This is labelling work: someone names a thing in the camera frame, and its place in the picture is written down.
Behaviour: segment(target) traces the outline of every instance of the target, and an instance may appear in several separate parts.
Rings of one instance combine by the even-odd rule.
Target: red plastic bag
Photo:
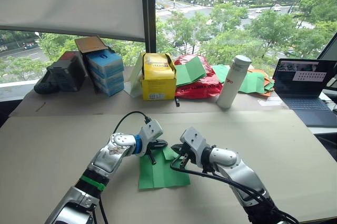
[[[182,85],[176,88],[175,96],[184,99],[205,99],[212,96],[217,96],[220,94],[222,89],[222,84],[219,82],[214,70],[208,64],[205,57],[200,55],[182,55],[177,58],[174,65],[185,64],[194,57],[198,56],[204,69],[206,70],[206,76],[200,78],[194,83],[187,85]]]

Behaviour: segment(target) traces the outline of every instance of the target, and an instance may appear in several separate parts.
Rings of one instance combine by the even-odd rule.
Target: yellow cardboard box
[[[141,53],[143,100],[174,99],[176,71],[169,54]]]

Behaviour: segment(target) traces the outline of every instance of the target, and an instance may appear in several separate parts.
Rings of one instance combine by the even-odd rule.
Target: laptop screen
[[[279,59],[273,79],[280,95],[319,96],[334,76],[336,61]]]

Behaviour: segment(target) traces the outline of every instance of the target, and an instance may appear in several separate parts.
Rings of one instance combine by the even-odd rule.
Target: laptop
[[[279,59],[275,91],[306,126],[337,126],[337,116],[319,99],[336,67],[336,61]]]

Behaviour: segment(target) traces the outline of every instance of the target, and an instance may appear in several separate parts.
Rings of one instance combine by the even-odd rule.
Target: blue box
[[[108,78],[124,70],[122,58],[110,51],[103,49],[87,54],[91,69],[101,78]]]
[[[107,94],[107,96],[112,96],[112,95],[116,94],[117,92],[124,89],[124,82],[115,84],[111,88],[107,88],[107,87],[103,86],[102,84],[100,84],[96,81],[94,83],[95,83],[96,87],[100,91],[102,91],[103,93]]]
[[[111,88],[115,84],[124,82],[123,72],[114,74],[108,78],[102,78],[97,72],[90,68],[91,75],[94,79],[94,81],[100,83],[101,85],[105,86],[106,88]]]

